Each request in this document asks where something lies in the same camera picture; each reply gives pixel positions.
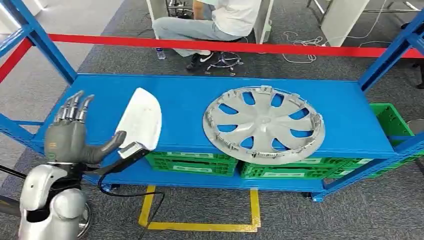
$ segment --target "robot finger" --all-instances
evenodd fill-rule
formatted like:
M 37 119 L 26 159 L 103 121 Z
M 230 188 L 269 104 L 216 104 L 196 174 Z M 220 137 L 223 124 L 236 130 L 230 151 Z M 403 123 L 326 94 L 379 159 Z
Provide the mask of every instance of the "robot finger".
M 62 114 L 64 112 L 64 109 L 65 109 L 65 107 L 63 105 L 60 106 L 59 110 L 57 111 L 56 115 L 54 116 L 54 122 L 55 123 L 57 123 L 57 122 L 59 122 L 60 120 L 63 119 L 63 118 L 61 119 L 61 117 L 62 117 Z
M 71 96 L 71 100 L 69 102 L 69 108 L 66 112 L 66 119 L 69 119 L 70 121 L 75 121 L 75 115 L 78 110 L 78 102 L 80 101 L 81 96 L 84 94 L 84 91 L 79 91 L 73 96 Z
M 90 102 L 93 100 L 94 95 L 89 95 L 84 101 L 81 103 L 81 107 L 79 108 L 78 113 L 76 114 L 76 121 L 84 123 L 87 109 L 89 108 Z
M 61 112 L 61 116 L 59 117 L 59 121 L 66 119 L 67 113 L 69 111 L 69 106 L 71 105 L 72 97 L 70 96 L 66 99 L 65 103 L 62 105 L 63 111 Z

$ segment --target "black sneaker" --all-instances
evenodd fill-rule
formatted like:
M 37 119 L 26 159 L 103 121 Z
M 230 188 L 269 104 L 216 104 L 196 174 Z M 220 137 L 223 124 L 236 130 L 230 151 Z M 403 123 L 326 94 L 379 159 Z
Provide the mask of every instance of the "black sneaker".
M 206 61 L 208 61 L 209 59 L 211 59 L 213 55 L 214 55 L 214 52 L 213 51 L 210 52 L 209 55 L 200 55 L 198 53 L 193 54 L 193 56 L 191 57 L 190 64 L 187 65 L 187 67 L 186 67 L 187 71 L 195 71 L 195 70 L 197 70 Z

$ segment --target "blue metal shelf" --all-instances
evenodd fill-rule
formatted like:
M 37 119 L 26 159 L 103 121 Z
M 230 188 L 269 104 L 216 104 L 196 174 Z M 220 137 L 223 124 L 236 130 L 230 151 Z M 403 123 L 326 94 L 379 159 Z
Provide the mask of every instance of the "blue metal shelf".
M 205 109 L 229 89 L 260 85 L 297 93 L 322 114 L 326 136 L 314 156 L 389 158 L 396 155 L 357 82 L 337 80 L 82 74 L 32 142 L 42 147 L 44 132 L 58 107 L 80 90 L 95 95 L 86 120 L 87 141 L 95 145 L 106 142 L 114 134 L 134 90 L 141 87 L 156 96 L 162 108 L 157 151 L 220 153 L 203 132 Z
M 338 180 L 324 184 L 306 179 L 242 179 L 179 172 L 153 171 L 141 160 L 122 173 L 106 178 L 108 183 L 154 184 L 199 188 L 259 188 L 263 190 L 311 192 L 320 202 L 335 191 L 353 184 L 394 163 L 424 150 L 424 133 L 406 139 L 393 149 L 365 98 L 370 89 L 412 46 L 424 53 L 424 11 L 403 30 L 359 81 L 263 79 L 233 77 L 188 77 L 124 74 L 80 74 L 50 40 L 22 0 L 1 0 L 22 27 L 0 44 L 0 55 L 27 37 L 57 68 L 70 88 L 43 123 L 13 121 L 0 114 L 0 132 L 43 154 L 44 134 L 53 115 L 70 95 L 79 90 L 95 94 L 87 114 L 87 140 L 99 145 L 115 131 L 133 91 L 142 87 L 155 95 L 163 113 L 158 151 L 219 153 L 203 133 L 202 116 L 207 106 L 229 89 L 245 86 L 272 86 L 301 95 L 323 115 L 326 136 L 316 157 L 373 158 L 374 160 Z M 31 134 L 20 125 L 41 125 Z M 116 160 L 116 152 L 103 165 Z
M 103 166 L 112 164 L 118 154 L 112 154 L 102 163 Z M 324 185 L 320 179 L 243 179 L 238 172 L 234 176 L 215 176 L 207 174 L 155 171 L 147 160 L 141 159 L 121 173 L 108 175 L 105 180 L 108 184 L 131 185 L 156 185 L 167 187 L 192 187 L 192 188 L 224 188 L 224 189 L 250 189 L 312 192 L 322 193 Z

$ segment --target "white shirt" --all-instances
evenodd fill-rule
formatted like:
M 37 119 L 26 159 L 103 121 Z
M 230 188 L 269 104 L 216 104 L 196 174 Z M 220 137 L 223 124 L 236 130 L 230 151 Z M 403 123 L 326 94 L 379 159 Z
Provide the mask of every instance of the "white shirt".
M 212 19 L 219 30 L 233 36 L 249 35 L 262 0 L 199 0 L 215 6 Z

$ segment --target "water bottle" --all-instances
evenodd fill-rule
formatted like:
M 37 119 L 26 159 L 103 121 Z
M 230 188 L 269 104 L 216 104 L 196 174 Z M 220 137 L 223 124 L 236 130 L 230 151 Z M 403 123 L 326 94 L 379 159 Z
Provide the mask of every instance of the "water bottle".
M 167 58 L 167 56 L 164 53 L 164 50 L 161 47 L 156 48 L 156 54 L 157 54 L 157 58 L 160 59 L 160 60 Z

